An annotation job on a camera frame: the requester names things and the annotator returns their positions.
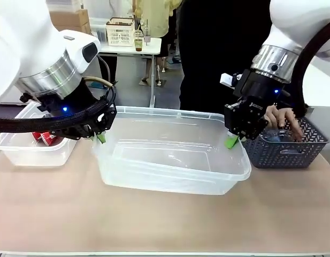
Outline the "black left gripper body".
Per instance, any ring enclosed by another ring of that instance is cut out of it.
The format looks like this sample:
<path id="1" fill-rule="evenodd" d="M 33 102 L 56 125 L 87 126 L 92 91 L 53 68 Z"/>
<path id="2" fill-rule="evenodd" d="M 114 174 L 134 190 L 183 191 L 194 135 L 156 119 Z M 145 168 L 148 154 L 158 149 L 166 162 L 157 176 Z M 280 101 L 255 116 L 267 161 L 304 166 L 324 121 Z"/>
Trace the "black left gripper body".
<path id="1" fill-rule="evenodd" d="M 55 94 L 39 98 L 41 109 L 51 114 L 48 118 L 33 118 L 19 126 L 19 132 L 50 132 L 64 138 L 79 140 L 86 138 L 85 125 L 95 132 L 107 131 L 116 117 L 115 85 L 100 79 L 105 92 L 99 98 L 93 96 L 87 82 L 82 79 L 78 87 L 68 96 L 60 99 Z"/>

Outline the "clear plastic bottle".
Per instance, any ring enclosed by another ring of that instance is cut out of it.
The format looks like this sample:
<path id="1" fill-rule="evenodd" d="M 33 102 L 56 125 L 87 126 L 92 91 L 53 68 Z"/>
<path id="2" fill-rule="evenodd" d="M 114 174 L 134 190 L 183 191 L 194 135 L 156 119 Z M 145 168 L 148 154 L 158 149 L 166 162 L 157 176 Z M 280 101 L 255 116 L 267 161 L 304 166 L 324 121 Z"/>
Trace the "clear plastic bottle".
<path id="1" fill-rule="evenodd" d="M 259 137 L 274 146 L 292 146 L 297 144 L 297 140 L 294 138 L 293 133 L 285 129 L 265 129 Z"/>

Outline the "brown cardboard box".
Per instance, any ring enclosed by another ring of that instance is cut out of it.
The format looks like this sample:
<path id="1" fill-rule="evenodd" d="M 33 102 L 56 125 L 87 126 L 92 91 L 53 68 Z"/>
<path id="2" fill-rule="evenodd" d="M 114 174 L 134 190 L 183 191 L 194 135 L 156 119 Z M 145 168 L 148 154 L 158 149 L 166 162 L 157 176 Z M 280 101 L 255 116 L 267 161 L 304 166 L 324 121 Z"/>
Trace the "brown cardboard box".
<path id="1" fill-rule="evenodd" d="M 86 9 L 80 9 L 77 12 L 50 11 L 50 18 L 59 31 L 68 29 L 91 34 L 89 16 Z"/>

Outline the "large clear plastic bin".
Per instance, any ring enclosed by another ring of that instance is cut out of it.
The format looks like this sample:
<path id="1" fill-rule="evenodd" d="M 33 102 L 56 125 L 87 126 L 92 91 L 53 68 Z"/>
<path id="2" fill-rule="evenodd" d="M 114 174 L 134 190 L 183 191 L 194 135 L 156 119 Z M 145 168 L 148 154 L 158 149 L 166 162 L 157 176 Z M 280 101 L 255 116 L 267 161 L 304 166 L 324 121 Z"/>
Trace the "large clear plastic bin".
<path id="1" fill-rule="evenodd" d="M 221 114 L 118 106 L 93 154 L 107 185 L 223 195 L 251 174 L 246 150 L 228 149 L 227 137 Z"/>

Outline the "small clear plastic container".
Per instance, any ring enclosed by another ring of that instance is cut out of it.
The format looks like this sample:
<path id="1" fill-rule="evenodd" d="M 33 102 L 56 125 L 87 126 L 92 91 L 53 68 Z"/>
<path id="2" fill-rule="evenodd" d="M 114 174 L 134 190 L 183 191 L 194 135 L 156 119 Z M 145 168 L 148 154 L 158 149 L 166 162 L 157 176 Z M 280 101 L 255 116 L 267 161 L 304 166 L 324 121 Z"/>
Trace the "small clear plastic container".
<path id="1" fill-rule="evenodd" d="M 57 138 L 51 146 L 31 133 L 0 133 L 0 151 L 16 166 L 59 167 L 66 163 L 75 140 Z"/>

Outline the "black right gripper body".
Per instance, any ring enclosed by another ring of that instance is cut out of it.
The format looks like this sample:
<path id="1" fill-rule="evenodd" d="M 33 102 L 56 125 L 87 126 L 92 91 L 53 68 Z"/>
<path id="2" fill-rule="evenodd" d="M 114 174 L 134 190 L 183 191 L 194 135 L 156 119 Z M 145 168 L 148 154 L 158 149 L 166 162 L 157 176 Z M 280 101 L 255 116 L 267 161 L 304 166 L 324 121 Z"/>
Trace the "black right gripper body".
<path id="1" fill-rule="evenodd" d="M 225 126 L 230 133 L 254 140 L 268 125 L 267 107 L 275 104 L 284 83 L 254 71 L 245 70 L 234 80 L 237 102 L 224 107 Z"/>

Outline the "person in black clothes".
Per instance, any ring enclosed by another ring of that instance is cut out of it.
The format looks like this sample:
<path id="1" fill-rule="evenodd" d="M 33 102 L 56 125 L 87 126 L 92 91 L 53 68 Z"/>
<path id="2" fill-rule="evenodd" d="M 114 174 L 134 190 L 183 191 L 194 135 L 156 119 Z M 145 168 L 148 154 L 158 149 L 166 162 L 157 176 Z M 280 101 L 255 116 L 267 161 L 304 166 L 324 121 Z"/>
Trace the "person in black clothes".
<path id="1" fill-rule="evenodd" d="M 184 74 L 182 110 L 223 114 L 237 102 L 223 73 L 251 66 L 271 29 L 271 0 L 183 0 L 178 39 Z"/>

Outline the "iced drink plastic cup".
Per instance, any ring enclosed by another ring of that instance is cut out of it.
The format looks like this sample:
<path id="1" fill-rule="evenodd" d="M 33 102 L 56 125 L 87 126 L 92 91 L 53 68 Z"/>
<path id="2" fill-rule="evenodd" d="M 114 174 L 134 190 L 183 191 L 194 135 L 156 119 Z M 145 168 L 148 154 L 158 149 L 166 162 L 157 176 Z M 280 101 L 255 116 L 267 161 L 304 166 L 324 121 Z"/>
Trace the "iced drink plastic cup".
<path id="1" fill-rule="evenodd" d="M 143 47 L 143 32 L 141 30 L 136 30 L 134 33 L 134 47 L 136 51 L 142 51 Z"/>

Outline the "person in yellow shirt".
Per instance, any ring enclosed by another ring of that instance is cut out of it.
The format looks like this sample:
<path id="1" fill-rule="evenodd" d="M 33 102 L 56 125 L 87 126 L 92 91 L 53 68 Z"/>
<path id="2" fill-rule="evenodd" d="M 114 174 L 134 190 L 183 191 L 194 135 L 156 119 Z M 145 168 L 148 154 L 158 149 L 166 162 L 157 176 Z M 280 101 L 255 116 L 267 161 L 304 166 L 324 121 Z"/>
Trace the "person in yellow shirt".
<path id="1" fill-rule="evenodd" d="M 170 45 L 176 38 L 176 9 L 181 3 L 182 0 L 133 0 L 133 10 L 141 28 L 148 28 L 151 37 L 162 40 L 156 61 L 163 71 L 167 69 Z"/>

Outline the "person's hand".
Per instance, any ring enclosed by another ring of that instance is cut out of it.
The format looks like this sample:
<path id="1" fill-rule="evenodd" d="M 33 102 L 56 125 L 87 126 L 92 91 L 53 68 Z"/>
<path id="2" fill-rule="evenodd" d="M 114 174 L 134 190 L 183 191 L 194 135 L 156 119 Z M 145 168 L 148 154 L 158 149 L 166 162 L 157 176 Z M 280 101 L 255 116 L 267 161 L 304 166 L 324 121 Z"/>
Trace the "person's hand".
<path id="1" fill-rule="evenodd" d="M 302 129 L 299 125 L 298 120 L 292 108 L 277 109 L 275 105 L 267 107 L 264 118 L 268 121 L 268 127 L 271 129 L 278 129 L 285 126 L 287 121 L 290 124 L 290 129 L 293 133 L 294 138 L 297 141 L 302 140 Z"/>

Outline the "white background table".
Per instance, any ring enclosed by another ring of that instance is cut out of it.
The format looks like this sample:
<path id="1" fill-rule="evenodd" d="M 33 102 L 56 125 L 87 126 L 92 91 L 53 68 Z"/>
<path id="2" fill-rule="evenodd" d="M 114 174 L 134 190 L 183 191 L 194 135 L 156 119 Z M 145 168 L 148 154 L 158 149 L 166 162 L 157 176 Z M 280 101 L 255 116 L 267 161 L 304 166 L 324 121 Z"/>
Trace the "white background table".
<path id="1" fill-rule="evenodd" d="M 149 107 L 155 107 L 155 64 L 156 64 L 156 55 L 160 53 L 162 40 L 160 38 L 152 37 L 149 43 L 144 43 L 141 51 L 136 51 L 134 46 L 111 46 L 107 43 L 101 44 L 101 50 L 98 53 L 100 57 L 102 56 L 117 56 L 117 57 L 133 57 L 133 58 L 146 58 L 151 60 L 151 91 L 150 91 L 150 103 Z"/>

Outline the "cream plastic crate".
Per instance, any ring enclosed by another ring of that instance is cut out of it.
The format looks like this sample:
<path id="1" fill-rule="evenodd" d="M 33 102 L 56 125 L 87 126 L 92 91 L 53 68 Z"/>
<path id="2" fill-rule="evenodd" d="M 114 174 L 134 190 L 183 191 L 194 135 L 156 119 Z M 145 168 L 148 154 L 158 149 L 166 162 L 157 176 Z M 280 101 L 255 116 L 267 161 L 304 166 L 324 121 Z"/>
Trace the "cream plastic crate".
<path id="1" fill-rule="evenodd" d="M 133 47 L 135 24 L 133 18 L 112 17 L 106 23 L 110 46 Z"/>

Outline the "dark grey woven basket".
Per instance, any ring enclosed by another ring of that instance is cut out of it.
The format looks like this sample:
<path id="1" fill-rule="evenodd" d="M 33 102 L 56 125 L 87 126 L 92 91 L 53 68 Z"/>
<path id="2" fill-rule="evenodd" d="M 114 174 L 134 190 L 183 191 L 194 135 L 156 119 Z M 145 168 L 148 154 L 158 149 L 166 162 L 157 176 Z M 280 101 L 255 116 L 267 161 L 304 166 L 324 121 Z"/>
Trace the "dark grey woven basket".
<path id="1" fill-rule="evenodd" d="M 295 145 L 274 146 L 259 136 L 244 141 L 242 144 L 253 166 L 259 169 L 306 169 L 330 140 L 308 118 L 303 117 L 298 122 L 303 136 Z M 280 129 L 291 131 L 287 121 Z"/>

